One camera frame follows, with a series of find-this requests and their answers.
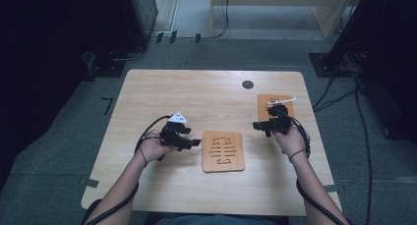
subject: small white block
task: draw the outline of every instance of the small white block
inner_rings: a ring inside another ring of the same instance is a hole
[[[173,116],[171,116],[171,118],[169,118],[168,121],[173,122],[173,123],[181,123],[181,124],[188,123],[188,121],[184,118],[184,116],[182,116],[181,112],[178,112],[174,114]]]

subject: tan cutting board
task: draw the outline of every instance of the tan cutting board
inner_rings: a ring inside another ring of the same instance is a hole
[[[245,169],[242,134],[205,132],[203,134],[203,170],[211,172],[242,171]]]
[[[277,99],[286,100],[291,99],[290,95],[277,95],[277,94],[259,94],[258,95],[258,118],[260,122],[268,121],[269,120],[269,113],[267,111],[268,108],[272,107],[272,105],[268,105],[269,101],[276,101]],[[294,107],[292,106],[291,102],[283,103],[285,107],[288,109],[288,115],[295,118],[294,116]]]

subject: power cord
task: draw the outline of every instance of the power cord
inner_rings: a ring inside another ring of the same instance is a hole
[[[362,113],[361,106],[359,104],[359,91],[361,90],[361,87],[359,84],[357,84],[356,88],[356,106],[358,108],[359,116],[361,117],[362,126],[364,128],[364,134],[365,134],[365,145],[366,145],[366,152],[367,152],[367,161],[368,161],[368,196],[367,196],[367,213],[366,213],[366,225],[370,224],[371,221],[371,202],[372,202],[372,159],[371,159],[371,148],[369,145],[369,136],[368,136],[368,129],[366,126],[365,118]]]
[[[134,60],[134,59],[138,58],[140,55],[142,55],[142,53],[144,53],[144,50],[145,50],[145,49],[141,47],[141,51],[140,51],[138,54],[136,54],[136,55],[134,55],[134,56],[132,56],[132,57],[127,57],[127,58],[118,58],[118,57],[116,56],[116,58],[113,58],[112,60],[113,60],[113,61],[131,61],[131,60]],[[111,55],[113,55],[115,52],[116,52],[116,51],[112,51],[112,52],[110,52],[110,56],[111,56]]]
[[[158,119],[156,119],[153,123],[151,123],[149,125],[149,127],[147,127],[147,129],[142,133],[141,137],[138,140],[138,143],[136,144],[135,147],[135,153],[138,149],[140,149],[142,142],[146,139],[145,136],[147,135],[147,133],[149,132],[149,130],[160,120],[162,119],[169,119],[171,116],[162,116]],[[135,194],[138,192],[138,187],[139,187],[139,182],[138,184],[135,186],[135,188],[132,190],[132,192],[129,194],[129,196],[127,198],[125,198],[123,201],[121,201],[120,203],[116,204],[114,207],[108,209],[107,211],[101,213],[100,215],[98,215],[97,217],[95,217],[92,221],[90,221],[88,223],[88,225],[92,225],[92,224],[97,224],[100,221],[102,221],[103,219],[107,218],[108,216],[110,216],[111,214],[113,214],[114,212],[116,212],[117,210],[119,210],[120,208],[122,208],[123,206],[125,206],[134,196]]]
[[[311,154],[311,149],[310,149],[310,136],[308,135],[308,133],[307,133],[307,131],[303,128],[303,126],[301,125],[301,123],[297,120],[297,119],[295,119],[295,118],[293,118],[293,117],[291,117],[291,116],[289,116],[288,114],[286,114],[285,112],[283,112],[283,111],[281,111],[281,110],[279,110],[279,109],[276,109],[278,112],[280,112],[280,114],[282,114],[283,116],[285,116],[285,117],[287,117],[287,118],[289,118],[290,120],[291,120],[291,123],[293,124],[293,125],[295,125],[296,127],[297,127],[297,129],[298,129],[298,131],[300,132],[300,134],[301,134],[301,136],[303,137],[303,140],[304,140],[304,142],[305,142],[305,144],[306,144],[306,148],[305,148],[305,150],[306,150],[306,152],[307,152],[307,157],[310,157],[310,154]],[[291,162],[291,157],[292,156],[294,156],[296,153],[294,153],[294,154],[292,154],[290,157],[289,157],[289,161]],[[300,195],[308,202],[308,203],[310,203],[313,207],[315,207],[318,211],[320,211],[322,214],[324,214],[326,217],[328,217],[331,221],[333,221],[335,224],[338,224],[338,225],[344,225],[344,223],[339,219],[339,218],[337,218],[334,214],[332,214],[330,211],[328,211],[328,209],[326,209],[325,207],[323,207],[321,204],[319,204],[318,202],[316,202],[315,200],[313,200],[310,196],[308,196],[305,192],[304,192],[304,190],[303,190],[303,188],[301,187],[301,185],[300,185],[300,182],[298,181],[298,179],[297,179],[297,181],[296,181],[296,186],[297,186],[297,190],[298,190],[298,192],[300,193]]]
[[[330,107],[331,105],[333,105],[335,102],[341,101],[344,97],[347,97],[349,95],[352,95],[355,92],[356,92],[356,89],[355,90],[348,91],[348,92],[346,92],[345,94],[343,94],[342,96],[340,96],[337,99],[329,100],[329,101],[323,103],[322,105],[320,105],[320,106],[316,107],[315,109],[313,109],[313,111],[314,112],[322,111],[322,110]]]
[[[225,35],[228,30],[230,31],[228,8],[229,8],[229,0],[226,0],[226,12],[225,13],[223,11],[223,7],[221,7],[221,10],[223,11],[223,15],[226,18],[226,24],[224,25],[224,28],[219,35],[211,36],[210,38],[219,38],[219,37]]]
[[[360,41],[353,41],[349,44],[347,44],[344,49],[341,49],[340,52],[337,54],[337,56],[344,54],[344,53],[354,53],[350,51],[350,47],[354,46],[354,45],[359,45],[359,44],[365,44],[368,43],[372,40],[375,40],[375,38],[378,37],[378,35],[381,33],[381,31],[383,30],[383,25],[384,25],[384,18],[385,18],[385,13],[386,13],[386,7],[387,7],[387,0],[384,0],[384,4],[382,7],[382,13],[381,13],[381,18],[380,18],[380,24],[378,26],[378,30],[376,32],[374,32],[373,34],[371,34],[369,36],[369,38],[366,38],[364,40],[360,40]]]
[[[337,77],[338,69],[334,69],[332,71],[331,77],[328,80],[328,85],[326,86],[325,92],[322,94],[322,96],[319,98],[319,100],[316,102],[315,105],[313,105],[313,109],[316,109],[317,106],[322,102],[322,100],[325,98],[325,96],[328,94],[328,90],[330,89],[331,84],[333,83],[334,79]]]

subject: cable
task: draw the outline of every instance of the cable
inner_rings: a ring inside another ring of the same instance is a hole
[[[316,208],[318,211],[322,212],[327,218],[329,218],[331,221],[333,221],[335,224],[344,225],[340,219],[338,219],[334,214],[332,214],[330,211],[328,211],[325,207],[323,207],[321,204],[317,203],[315,200],[313,200],[311,197],[309,197],[303,190],[303,188],[300,185],[300,182],[297,179],[296,182],[297,190],[300,193],[300,195],[314,208]]]
[[[133,191],[131,192],[131,194],[127,198],[125,198],[123,201],[121,201],[120,203],[118,203],[114,207],[108,209],[107,211],[105,211],[105,212],[101,213],[100,215],[98,215],[97,217],[95,217],[87,225],[97,224],[97,223],[101,222],[102,220],[104,220],[105,218],[107,218],[108,216],[110,216],[111,214],[113,214],[114,212],[116,212],[117,210],[119,210],[120,208],[122,208],[123,206],[125,206],[135,196],[136,192],[138,191],[138,187],[139,187],[139,183],[135,186],[135,188],[133,189]]]
[[[337,72],[338,72],[338,69],[334,69],[333,70],[333,73],[331,74],[331,78],[328,80],[328,86],[326,86],[325,93],[322,94],[322,96],[320,97],[320,99],[313,106],[313,109],[315,109],[320,104],[320,102],[322,102],[322,100],[325,98],[325,96],[328,94],[328,90],[330,89],[331,83],[336,78]]]
[[[229,8],[229,0],[226,0],[226,13],[224,13],[223,7],[221,7],[221,10],[223,11],[223,15],[226,18],[226,24],[224,25],[224,28],[219,35],[211,36],[210,38],[219,38],[219,37],[225,35],[228,30],[230,31],[228,8]]]
[[[356,92],[356,89],[355,89],[355,90],[348,91],[348,92],[346,92],[345,94],[343,94],[342,96],[340,96],[340,97],[339,97],[339,98],[337,98],[337,99],[334,99],[334,100],[329,100],[329,101],[327,101],[327,102],[323,103],[321,106],[319,106],[319,107],[317,107],[317,108],[313,109],[313,111],[314,111],[314,112],[319,112],[319,111],[322,111],[322,110],[324,110],[324,109],[326,109],[326,108],[330,107],[331,105],[333,105],[335,102],[341,101],[344,97],[349,96],[349,95],[352,95],[352,94],[354,94],[355,92]]]
[[[356,8],[355,6],[350,7],[349,18],[347,19],[347,21],[349,21],[350,18],[352,18],[353,10],[355,8]],[[340,30],[338,28],[336,28],[334,30],[334,33],[337,33],[337,34],[342,34],[343,33],[343,31],[344,31],[343,16],[340,17],[339,26],[340,26]]]
[[[133,57],[128,57],[128,58],[114,58],[113,61],[131,61],[134,60],[136,58],[138,58],[140,55],[142,55],[142,53],[144,52],[144,48],[141,48],[141,52],[139,52],[137,55],[134,55]]]
[[[359,116],[361,117],[362,126],[364,128],[365,145],[366,145],[367,160],[368,160],[368,206],[367,206],[366,223],[365,223],[368,225],[370,224],[370,220],[371,220],[371,198],[372,198],[372,177],[373,177],[372,176],[372,160],[371,160],[371,149],[369,146],[368,129],[366,126],[364,115],[362,113],[361,106],[359,104],[359,90],[360,90],[360,87],[359,85],[357,85],[356,94],[355,94],[356,106],[358,108]]]
[[[386,6],[387,6],[387,0],[384,0],[384,5],[383,5],[383,9],[382,9],[382,14],[381,14],[381,20],[380,20],[380,25],[378,27],[378,30],[373,35],[371,35],[368,39],[364,39],[362,41],[354,41],[354,42],[351,42],[351,43],[347,44],[344,49],[341,49],[340,50],[340,52],[337,54],[336,57],[338,57],[339,55],[341,55],[342,52],[343,52],[343,50],[345,50],[344,53],[349,52],[349,47],[351,47],[352,45],[358,45],[358,44],[367,43],[369,41],[374,40],[376,37],[378,37],[378,35],[380,34],[380,32],[383,29],[384,17],[385,17],[385,13],[386,13]]]
[[[162,116],[162,117],[156,119],[155,121],[153,121],[153,123],[151,123],[149,125],[149,127],[147,127],[147,129],[142,133],[141,137],[139,138],[138,143],[136,144],[135,153],[141,147],[142,142],[145,140],[144,137],[147,135],[148,131],[160,120],[170,118],[171,116],[168,116],[168,115]],[[108,209],[107,211],[101,213],[97,217],[95,217],[92,221],[90,221],[88,223],[88,225],[97,224],[98,222],[102,221],[103,219],[107,218],[108,216],[110,216],[111,214],[113,214],[114,212],[116,212],[117,210],[122,208],[123,206],[125,206],[135,196],[136,192],[138,191],[138,187],[139,187],[139,182],[127,198],[125,198],[123,201],[116,204],[112,208]]]
[[[287,113],[276,109],[276,111],[278,111],[280,114],[282,114],[283,116],[285,116],[285,118],[288,118],[290,120],[290,122],[292,123],[292,125],[294,125],[295,127],[297,127],[298,132],[300,132],[301,137],[304,140],[304,144],[306,145],[306,153],[307,153],[307,157],[310,157],[311,154],[311,149],[310,149],[310,135],[308,134],[308,132],[304,129],[304,127],[301,125],[301,123],[295,119],[294,117],[289,116]]]

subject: forearm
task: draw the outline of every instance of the forearm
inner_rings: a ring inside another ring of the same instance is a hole
[[[132,158],[119,179],[89,216],[87,223],[126,199],[138,184],[144,168],[145,162],[141,157]],[[133,200],[129,201],[125,206],[101,221],[99,224],[129,224],[132,206]]]
[[[325,207],[328,211],[334,214],[344,224],[348,224],[340,209],[326,192],[319,178],[317,177],[306,153],[299,153],[295,155],[291,162],[293,163],[298,181],[303,191],[315,200],[317,203]],[[315,207],[304,200],[309,224],[334,224],[323,213],[318,211]]]

